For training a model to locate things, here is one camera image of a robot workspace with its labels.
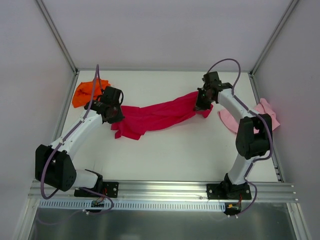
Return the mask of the red t shirt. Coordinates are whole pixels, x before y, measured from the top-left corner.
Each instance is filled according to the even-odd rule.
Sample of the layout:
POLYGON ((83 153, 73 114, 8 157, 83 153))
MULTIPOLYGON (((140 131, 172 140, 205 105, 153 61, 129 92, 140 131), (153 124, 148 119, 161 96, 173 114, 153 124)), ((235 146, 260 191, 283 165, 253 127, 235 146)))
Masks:
POLYGON ((195 110, 198 92, 194 91, 174 100, 145 107, 121 107, 124 119, 113 123, 110 127, 115 131, 114 138, 126 137, 139 140, 146 132, 160 131, 184 122, 195 115, 207 118, 214 106, 209 109, 195 110))

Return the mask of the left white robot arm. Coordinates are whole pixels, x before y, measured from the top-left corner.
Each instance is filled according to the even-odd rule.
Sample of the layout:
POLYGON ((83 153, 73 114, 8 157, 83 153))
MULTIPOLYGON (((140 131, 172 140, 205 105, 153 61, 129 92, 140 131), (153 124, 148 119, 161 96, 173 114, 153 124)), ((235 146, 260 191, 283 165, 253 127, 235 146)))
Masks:
POLYGON ((35 178, 40 182, 41 196, 48 200, 57 191, 66 192, 72 187, 85 188, 91 196, 99 196, 103 191, 102 175, 87 169, 76 170, 73 158, 94 129, 123 119, 119 102, 94 100, 85 106, 66 134, 49 145, 39 145, 35 150, 35 178))

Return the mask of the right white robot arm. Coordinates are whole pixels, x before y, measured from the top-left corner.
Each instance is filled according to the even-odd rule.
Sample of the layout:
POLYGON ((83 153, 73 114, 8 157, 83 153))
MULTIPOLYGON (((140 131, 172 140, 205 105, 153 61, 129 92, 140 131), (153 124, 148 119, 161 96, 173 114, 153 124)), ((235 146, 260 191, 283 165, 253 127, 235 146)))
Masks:
POLYGON ((238 123, 235 140, 237 157, 222 182, 207 185, 209 199, 251 199, 247 180, 254 164, 272 155, 272 118, 249 109, 234 93, 230 83, 204 84, 197 89, 194 110, 208 110, 212 103, 222 105, 238 123))

